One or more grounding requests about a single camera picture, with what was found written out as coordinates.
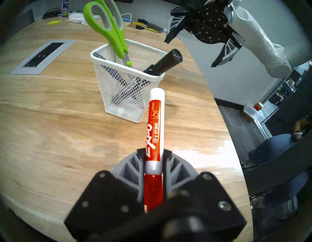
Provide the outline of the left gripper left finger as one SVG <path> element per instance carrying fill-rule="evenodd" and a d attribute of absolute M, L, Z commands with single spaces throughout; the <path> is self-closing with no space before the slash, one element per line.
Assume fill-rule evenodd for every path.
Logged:
<path fill-rule="evenodd" d="M 112 172 L 95 174 L 64 221 L 75 240 L 110 232 L 144 213 L 143 154 L 138 149 Z"/>

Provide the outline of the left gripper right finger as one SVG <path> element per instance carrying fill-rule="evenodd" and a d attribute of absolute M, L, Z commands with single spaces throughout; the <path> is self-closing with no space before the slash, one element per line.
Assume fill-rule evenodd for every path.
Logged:
<path fill-rule="evenodd" d="M 211 172 L 200 174 L 185 159 L 164 149 L 164 198 L 186 196 L 192 204 L 163 227 L 163 238 L 237 238 L 246 226 L 243 215 Z"/>

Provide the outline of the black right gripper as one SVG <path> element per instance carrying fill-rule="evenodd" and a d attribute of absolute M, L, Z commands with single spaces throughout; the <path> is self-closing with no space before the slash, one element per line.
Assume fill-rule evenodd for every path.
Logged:
<path fill-rule="evenodd" d="M 231 61 L 245 43 L 245 39 L 230 26 L 233 10 L 232 0 L 209 0 L 193 10 L 176 7 L 170 13 L 164 42 L 169 44 L 185 29 L 203 43 L 225 43 L 211 67 L 223 65 Z"/>

